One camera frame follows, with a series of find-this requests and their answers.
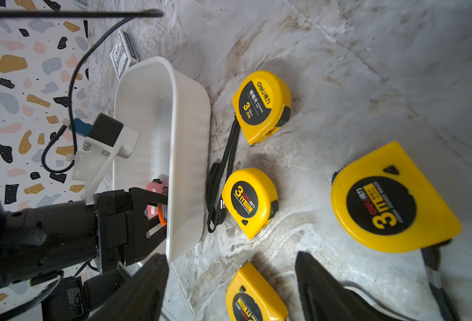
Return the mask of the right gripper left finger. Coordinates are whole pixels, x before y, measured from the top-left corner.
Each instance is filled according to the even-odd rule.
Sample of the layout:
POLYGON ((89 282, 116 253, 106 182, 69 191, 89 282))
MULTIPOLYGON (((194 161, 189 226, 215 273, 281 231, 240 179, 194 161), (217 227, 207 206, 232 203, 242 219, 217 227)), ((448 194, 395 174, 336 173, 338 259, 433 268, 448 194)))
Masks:
POLYGON ((89 320, 158 320, 169 278, 164 254, 155 254, 89 320))

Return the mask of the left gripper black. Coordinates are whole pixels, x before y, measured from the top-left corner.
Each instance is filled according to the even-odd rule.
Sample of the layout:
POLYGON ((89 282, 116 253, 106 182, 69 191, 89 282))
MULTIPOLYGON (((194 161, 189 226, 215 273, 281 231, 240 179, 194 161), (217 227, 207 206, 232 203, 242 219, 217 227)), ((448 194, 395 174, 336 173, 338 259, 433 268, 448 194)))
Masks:
POLYGON ((133 187, 94 195, 99 273, 141 262, 166 240, 168 196, 133 187))

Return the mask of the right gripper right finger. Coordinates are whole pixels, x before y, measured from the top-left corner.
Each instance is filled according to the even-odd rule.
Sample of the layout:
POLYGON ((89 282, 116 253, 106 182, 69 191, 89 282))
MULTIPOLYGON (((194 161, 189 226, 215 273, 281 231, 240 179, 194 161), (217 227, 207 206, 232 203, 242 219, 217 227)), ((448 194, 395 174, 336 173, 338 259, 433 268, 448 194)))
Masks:
POLYGON ((295 273, 305 320, 404 320, 345 289, 308 252, 298 252, 295 273))

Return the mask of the orange black tape measure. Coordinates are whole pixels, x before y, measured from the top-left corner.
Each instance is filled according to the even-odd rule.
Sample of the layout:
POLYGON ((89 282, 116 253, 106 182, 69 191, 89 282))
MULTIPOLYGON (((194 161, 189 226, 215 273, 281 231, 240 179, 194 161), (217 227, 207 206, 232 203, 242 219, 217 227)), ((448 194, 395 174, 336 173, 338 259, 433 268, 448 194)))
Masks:
POLYGON ((167 225, 167 209, 168 209, 168 205, 165 205, 165 204, 158 205, 158 218, 161 223, 161 226, 163 227, 167 225))

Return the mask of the yellow 2m tape measure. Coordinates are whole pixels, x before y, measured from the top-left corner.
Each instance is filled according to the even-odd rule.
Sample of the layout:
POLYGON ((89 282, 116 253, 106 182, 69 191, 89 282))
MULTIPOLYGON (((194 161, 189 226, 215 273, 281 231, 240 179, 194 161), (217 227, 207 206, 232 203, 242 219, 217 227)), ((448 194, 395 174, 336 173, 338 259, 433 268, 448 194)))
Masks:
POLYGON ((288 309, 251 262, 238 269, 225 295, 232 321, 286 321, 288 309))

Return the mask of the yellow 3m tape measure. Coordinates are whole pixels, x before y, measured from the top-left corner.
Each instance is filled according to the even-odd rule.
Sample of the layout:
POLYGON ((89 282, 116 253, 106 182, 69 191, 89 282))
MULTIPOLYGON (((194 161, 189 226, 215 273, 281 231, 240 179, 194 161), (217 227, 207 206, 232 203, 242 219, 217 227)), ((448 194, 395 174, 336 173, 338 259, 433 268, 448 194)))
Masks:
POLYGON ((256 168, 233 172, 222 190, 226 209, 252 240, 279 211, 278 193, 272 180, 256 168))
POLYGON ((388 143, 341 168, 331 186, 333 211, 347 233, 376 251, 421 251, 442 318, 459 320, 439 267, 441 247, 462 225, 402 146, 388 143))

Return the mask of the white plastic storage box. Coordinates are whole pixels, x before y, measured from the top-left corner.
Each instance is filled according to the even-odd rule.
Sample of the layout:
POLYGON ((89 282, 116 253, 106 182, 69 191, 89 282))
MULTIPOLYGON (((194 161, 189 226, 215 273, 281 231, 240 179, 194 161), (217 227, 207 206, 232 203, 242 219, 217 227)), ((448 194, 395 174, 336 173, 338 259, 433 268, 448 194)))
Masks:
POLYGON ((128 159, 113 164, 114 189, 168 183, 166 239, 158 247, 173 262, 193 249, 205 226, 205 181, 211 103, 205 88, 153 57, 129 68, 118 84, 114 117, 139 133, 128 159))

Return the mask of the yellow 3.5m tape measure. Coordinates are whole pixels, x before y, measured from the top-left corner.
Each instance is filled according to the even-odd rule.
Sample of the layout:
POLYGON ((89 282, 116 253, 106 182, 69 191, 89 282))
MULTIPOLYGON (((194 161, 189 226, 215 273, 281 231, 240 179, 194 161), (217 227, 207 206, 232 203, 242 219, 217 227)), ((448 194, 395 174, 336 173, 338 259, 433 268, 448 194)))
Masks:
POLYGON ((257 71, 243 81, 232 98, 235 118, 222 159, 212 164, 206 182, 207 229, 213 233, 229 213, 222 190, 235 172, 234 162, 240 135, 249 146, 263 143, 286 124, 291 115, 292 95, 286 82, 268 71, 257 71))

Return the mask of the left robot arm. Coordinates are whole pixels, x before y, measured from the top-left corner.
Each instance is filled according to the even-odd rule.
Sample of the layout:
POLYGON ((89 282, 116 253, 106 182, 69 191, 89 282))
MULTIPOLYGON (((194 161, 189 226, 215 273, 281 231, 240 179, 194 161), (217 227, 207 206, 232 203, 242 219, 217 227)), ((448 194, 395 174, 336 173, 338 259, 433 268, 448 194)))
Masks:
POLYGON ((166 195, 133 187, 17 212, 0 202, 0 289, 29 281, 47 287, 0 314, 11 320, 41 306, 45 320, 158 320, 169 277, 166 239, 150 205, 166 195))

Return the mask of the pink tape measure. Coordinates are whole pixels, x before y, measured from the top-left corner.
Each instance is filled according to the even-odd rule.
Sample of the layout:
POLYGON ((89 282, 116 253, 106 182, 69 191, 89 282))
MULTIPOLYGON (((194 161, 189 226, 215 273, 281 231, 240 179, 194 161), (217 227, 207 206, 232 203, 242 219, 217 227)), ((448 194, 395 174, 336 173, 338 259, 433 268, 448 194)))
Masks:
POLYGON ((165 197, 169 194, 169 187, 160 179, 153 179, 146 186, 146 190, 153 194, 152 201, 146 207, 146 215, 149 219, 158 219, 158 205, 165 204, 165 197))

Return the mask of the playing card deck box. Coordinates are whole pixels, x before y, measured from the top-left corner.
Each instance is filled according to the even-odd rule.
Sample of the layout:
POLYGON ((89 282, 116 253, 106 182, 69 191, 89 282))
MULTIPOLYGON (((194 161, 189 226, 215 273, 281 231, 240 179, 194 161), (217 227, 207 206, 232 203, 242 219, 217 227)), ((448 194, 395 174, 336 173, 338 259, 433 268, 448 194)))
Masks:
POLYGON ((110 52, 110 58, 118 79, 130 67, 138 64, 140 58, 129 33, 119 30, 110 52))

